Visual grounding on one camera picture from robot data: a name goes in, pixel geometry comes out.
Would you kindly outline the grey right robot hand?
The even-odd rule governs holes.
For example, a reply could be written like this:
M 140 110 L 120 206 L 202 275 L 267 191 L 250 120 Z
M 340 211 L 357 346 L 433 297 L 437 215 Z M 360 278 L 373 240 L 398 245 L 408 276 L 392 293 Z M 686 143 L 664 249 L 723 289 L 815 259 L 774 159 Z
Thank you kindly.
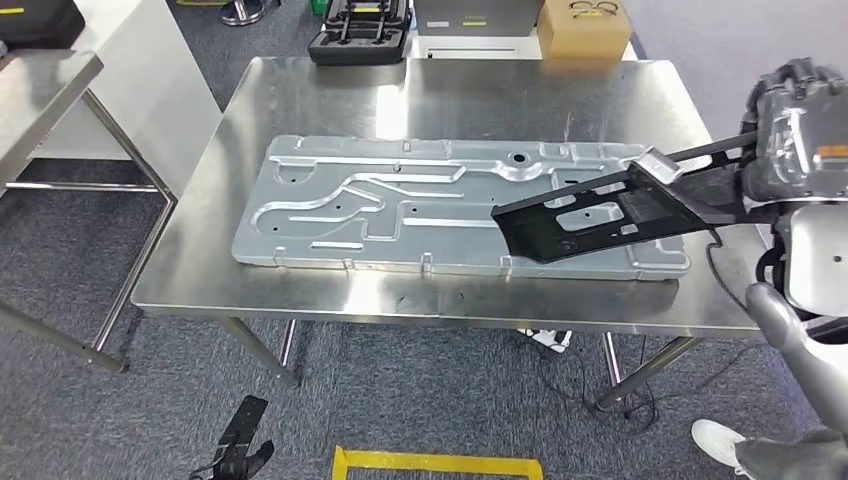
M 746 102 L 742 188 L 755 202 L 847 200 L 847 80 L 810 57 L 759 77 Z

